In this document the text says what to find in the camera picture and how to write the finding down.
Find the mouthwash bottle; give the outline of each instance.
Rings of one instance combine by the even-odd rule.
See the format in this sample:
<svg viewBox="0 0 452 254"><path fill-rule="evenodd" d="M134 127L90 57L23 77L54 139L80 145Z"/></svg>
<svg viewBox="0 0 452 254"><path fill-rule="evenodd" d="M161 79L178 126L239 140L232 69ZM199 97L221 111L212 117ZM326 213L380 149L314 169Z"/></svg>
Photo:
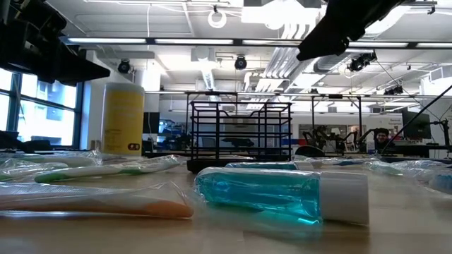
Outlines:
<svg viewBox="0 0 452 254"><path fill-rule="evenodd" d="M364 174L209 167L195 178L194 188L206 202L268 210L313 222L369 223Z"/></svg>

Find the plastic packaging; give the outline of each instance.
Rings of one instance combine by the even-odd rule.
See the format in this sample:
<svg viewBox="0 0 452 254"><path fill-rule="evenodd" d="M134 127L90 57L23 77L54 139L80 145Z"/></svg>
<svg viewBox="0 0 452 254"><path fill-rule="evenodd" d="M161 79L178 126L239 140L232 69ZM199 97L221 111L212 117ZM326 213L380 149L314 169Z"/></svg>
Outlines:
<svg viewBox="0 0 452 254"><path fill-rule="evenodd" d="M226 167L244 169L285 169L285 170L314 170L309 162L235 162L229 163Z"/></svg>
<svg viewBox="0 0 452 254"><path fill-rule="evenodd" d="M452 194L452 171L435 173L429 181L429 187L442 193Z"/></svg>
<svg viewBox="0 0 452 254"><path fill-rule="evenodd" d="M322 218L369 223L364 174L209 167L194 188L207 203L288 214L311 224Z"/></svg>
<svg viewBox="0 0 452 254"><path fill-rule="evenodd" d="M450 165L441 162L418 160L404 162L366 162L364 168L380 174L388 174L394 176L404 176L412 178L420 183L428 184L438 172L452 172L452 169L446 168Z"/></svg>
<svg viewBox="0 0 452 254"><path fill-rule="evenodd" d="M111 174L148 174L177 167L185 163L186 160L186 157L167 155L152 159L140 159L123 164L58 169L37 174L33 176L33 180L37 183L51 183L54 181L67 180L84 176L104 176Z"/></svg>
<svg viewBox="0 0 452 254"><path fill-rule="evenodd" d="M361 166L365 162L379 161L379 159L374 156L362 158L349 158L349 157L310 158L302 155L294 155L292 160L294 162L298 161L309 162L316 169L324 166L339 166L339 167Z"/></svg>
<svg viewBox="0 0 452 254"><path fill-rule="evenodd" d="M9 181L11 179L40 173L43 171L51 171L54 169L64 169L68 165L59 162L34 163L20 159L8 159L0 165L0 181Z"/></svg>
<svg viewBox="0 0 452 254"><path fill-rule="evenodd" d="M167 190L162 188L171 184L161 183L143 189L129 190L52 186L38 183L0 183L0 210L101 212L165 218L191 217L193 210L186 205L183 193L178 193L178 200L159 198L161 192L167 193Z"/></svg>
<svg viewBox="0 0 452 254"><path fill-rule="evenodd" d="M87 167L101 164L102 160L97 152L58 152L53 155L0 155L0 163L8 159L20 159L34 163L64 163L68 167Z"/></svg>

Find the white bottle cap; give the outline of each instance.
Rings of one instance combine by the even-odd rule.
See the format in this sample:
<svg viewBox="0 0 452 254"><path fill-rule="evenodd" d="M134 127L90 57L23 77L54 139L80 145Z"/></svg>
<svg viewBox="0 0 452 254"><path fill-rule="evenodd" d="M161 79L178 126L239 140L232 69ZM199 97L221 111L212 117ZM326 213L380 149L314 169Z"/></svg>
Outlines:
<svg viewBox="0 0 452 254"><path fill-rule="evenodd" d="M301 171L313 171L314 167L312 166L311 162L303 162L303 161L294 161L295 165L297 165L297 168Z"/></svg>
<svg viewBox="0 0 452 254"><path fill-rule="evenodd" d="M367 175L322 172L320 175L320 213L324 219L368 224Z"/></svg>

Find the table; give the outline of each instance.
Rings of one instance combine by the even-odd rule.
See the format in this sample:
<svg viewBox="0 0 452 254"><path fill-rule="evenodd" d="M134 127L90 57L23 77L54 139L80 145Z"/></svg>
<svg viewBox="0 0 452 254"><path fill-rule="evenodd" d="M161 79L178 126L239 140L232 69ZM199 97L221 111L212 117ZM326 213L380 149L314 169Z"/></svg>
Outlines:
<svg viewBox="0 0 452 254"><path fill-rule="evenodd" d="M451 253L452 199L441 199L399 177L365 173L369 175L369 227L326 222L315 228L291 229L286 224L269 229L223 214L214 222L202 214L193 220L165 220L0 213L0 253ZM187 191L193 179L185 167L179 167L66 184L139 188L173 181Z"/></svg>

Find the window frame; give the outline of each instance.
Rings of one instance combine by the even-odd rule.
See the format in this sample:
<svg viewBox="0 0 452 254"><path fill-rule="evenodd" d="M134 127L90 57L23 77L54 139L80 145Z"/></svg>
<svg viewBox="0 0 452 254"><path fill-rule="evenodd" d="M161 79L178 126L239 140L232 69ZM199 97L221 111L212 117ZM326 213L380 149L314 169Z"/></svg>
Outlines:
<svg viewBox="0 0 452 254"><path fill-rule="evenodd" d="M22 88L22 75L21 73L13 73L11 79L10 90L0 89L0 94L9 96L8 118L6 124L7 131L17 131L19 123L20 113L20 101L25 100L41 104L43 106L54 107L56 109L68 110L74 112L73 121L73 135L72 145L52 145L53 148L66 148L66 149L80 149L80 136L81 136L81 119L82 119L82 106L83 106L83 90L85 87L84 82L76 84L76 106L75 108L67 107L62 104L50 102L45 99L38 99L20 93Z"/></svg>

